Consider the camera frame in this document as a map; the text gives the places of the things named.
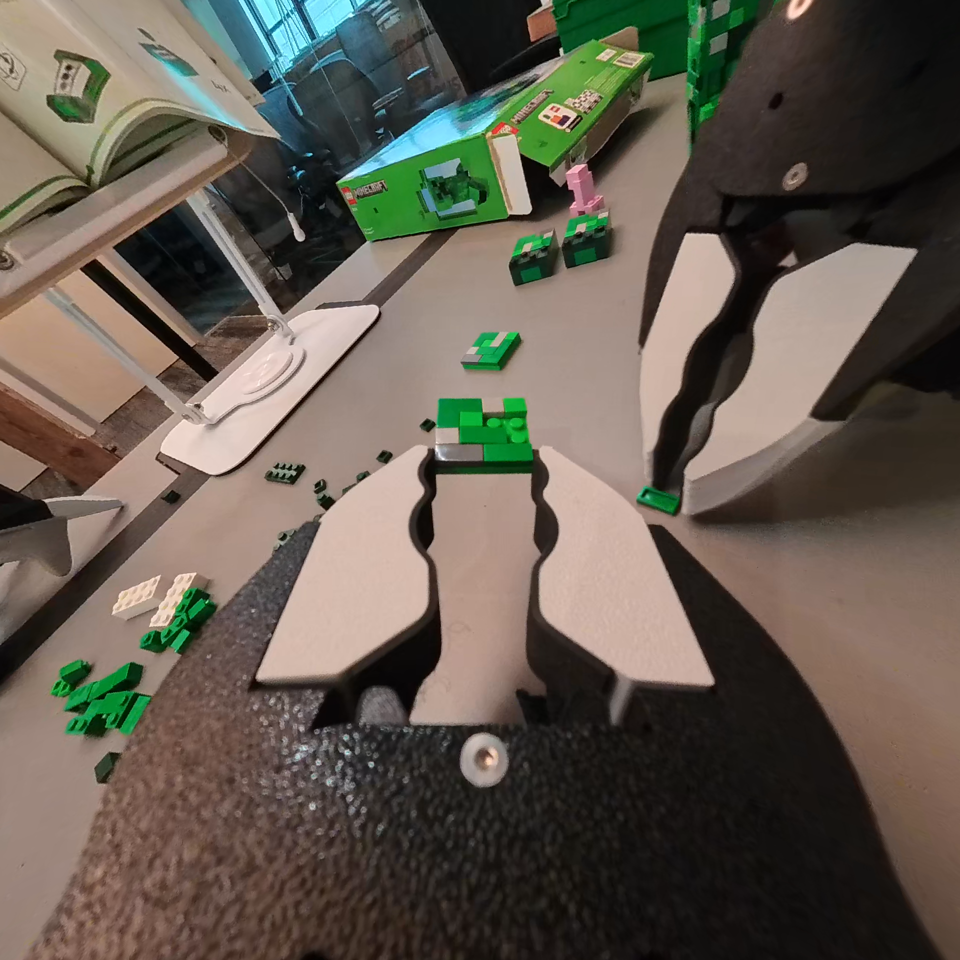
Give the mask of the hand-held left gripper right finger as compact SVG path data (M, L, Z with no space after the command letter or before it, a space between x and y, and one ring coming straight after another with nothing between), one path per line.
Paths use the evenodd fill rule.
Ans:
M714 673L653 534L552 446L534 453L528 663L549 693L621 725L637 690L708 691Z

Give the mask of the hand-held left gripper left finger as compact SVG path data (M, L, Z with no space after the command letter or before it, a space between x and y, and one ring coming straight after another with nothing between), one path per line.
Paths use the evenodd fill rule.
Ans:
M432 447L415 445L328 510L294 581L255 679L320 690L320 724L366 716L370 689L412 716L440 657L436 567L428 554L436 496Z

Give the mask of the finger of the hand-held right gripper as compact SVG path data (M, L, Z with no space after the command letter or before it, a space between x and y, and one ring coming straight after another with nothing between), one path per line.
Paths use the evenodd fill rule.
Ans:
M839 428L814 407L916 255L852 243L774 281L753 322L746 373L684 470L684 515L750 493Z
M719 361L711 338L738 280L720 235L683 237L640 354L644 471L656 489L674 484L693 421L714 390Z

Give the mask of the green lego panel with studs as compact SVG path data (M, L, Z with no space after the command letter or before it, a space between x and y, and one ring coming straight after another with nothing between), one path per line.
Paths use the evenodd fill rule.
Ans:
M441 397L434 427L437 474L531 474L534 447L524 397Z

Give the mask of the large green lego figure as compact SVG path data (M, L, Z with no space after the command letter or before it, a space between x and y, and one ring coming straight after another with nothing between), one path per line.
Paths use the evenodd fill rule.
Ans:
M759 18L759 1L688 1L686 105L689 142L714 115L743 45Z

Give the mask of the white lego brick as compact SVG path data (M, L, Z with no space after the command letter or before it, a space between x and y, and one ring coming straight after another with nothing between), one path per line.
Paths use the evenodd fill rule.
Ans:
M166 629L176 616L178 606L188 590L200 589L205 591L210 584L210 578L198 572L177 574L167 590L164 599L150 618L149 630Z
M128 621L149 613L161 606L168 589L167 578L162 574L128 587L118 594L111 616Z

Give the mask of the flat green lego panel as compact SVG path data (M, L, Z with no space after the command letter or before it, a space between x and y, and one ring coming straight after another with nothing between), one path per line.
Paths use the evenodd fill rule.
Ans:
M501 372L521 344L518 331L484 332L462 355L461 366L467 371Z

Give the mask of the pile of green lego bricks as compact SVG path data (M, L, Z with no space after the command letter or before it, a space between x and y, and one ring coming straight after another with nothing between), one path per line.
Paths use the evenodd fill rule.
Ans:
M206 589L187 588L170 623L144 633L139 651L185 654L217 608ZM142 663L129 661L102 678L90 679L88 661L75 659L62 666L50 692L63 701L68 716L65 734L76 738L101 738L111 731L130 735L151 702L151 696L139 689L144 670Z

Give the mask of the green lego box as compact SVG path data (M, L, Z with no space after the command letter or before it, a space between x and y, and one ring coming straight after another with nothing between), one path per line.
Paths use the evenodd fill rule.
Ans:
M338 181L368 241L528 215L639 106L655 56L608 40L440 107Z

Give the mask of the pile of dark green pieces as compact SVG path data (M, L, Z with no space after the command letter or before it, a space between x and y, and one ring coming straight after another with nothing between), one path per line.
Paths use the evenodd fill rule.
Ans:
M382 450L376 456L376 461L379 464L387 465L394 457L394 454L390 450ZM303 473L306 471L306 466L302 463L295 462L276 462L270 469L268 469L264 474L264 479L270 483L281 484L284 486L293 486L295 485ZM371 475L370 471L361 471L356 474L355 482L349 486L342 488L342 494L345 495L350 489L362 482L364 479ZM335 503L335 498L330 493L330 488L327 480L325 478L318 479L313 485L314 496L316 504L324 512L328 511L330 507ZM164 492L161 496L161 500L166 503L176 503L181 499L181 495L171 489ZM296 529L289 529L280 532L273 544L272 551L277 551L286 543L288 543L294 534Z

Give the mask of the white book stand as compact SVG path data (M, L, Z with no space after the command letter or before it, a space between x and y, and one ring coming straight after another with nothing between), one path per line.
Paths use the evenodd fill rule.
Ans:
M2 238L2 315L38 295L92 337L178 416L161 452L211 476L247 461L378 321L374 304L349 303L286 318L270 305L257 277L198 195L203 186L246 159L253 138L239 130L195 132L148 164L59 212ZM58 287L156 215L182 201L218 241L266 317L271 336L202 400L187 403L140 366L125 347Z

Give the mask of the green plastic crate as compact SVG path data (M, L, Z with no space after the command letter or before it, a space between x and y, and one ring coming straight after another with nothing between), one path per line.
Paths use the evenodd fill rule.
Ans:
M687 73L686 1L554 1L553 16L564 53L634 27L638 51L654 55L651 80Z

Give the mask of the spare hand-held gripper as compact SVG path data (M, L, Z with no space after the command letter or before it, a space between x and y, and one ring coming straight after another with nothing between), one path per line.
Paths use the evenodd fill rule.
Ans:
M2 677L13 674L90 595L99 554L75 556L71 532L109 514L113 538L131 517L127 503L100 495L32 498L2 486Z

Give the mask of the group of black office chairs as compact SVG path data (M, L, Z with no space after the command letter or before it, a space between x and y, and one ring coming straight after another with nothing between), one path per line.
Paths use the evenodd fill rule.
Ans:
M291 66L271 55L278 91L295 132L287 181L296 194L306 246L331 261L362 242L337 182L380 148L463 95L424 2L363 1L334 36Z

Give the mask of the large paned window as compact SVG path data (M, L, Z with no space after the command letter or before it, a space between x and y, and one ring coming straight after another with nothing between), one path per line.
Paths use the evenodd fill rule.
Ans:
M334 37L357 11L353 1L241 1L241 7L280 66Z

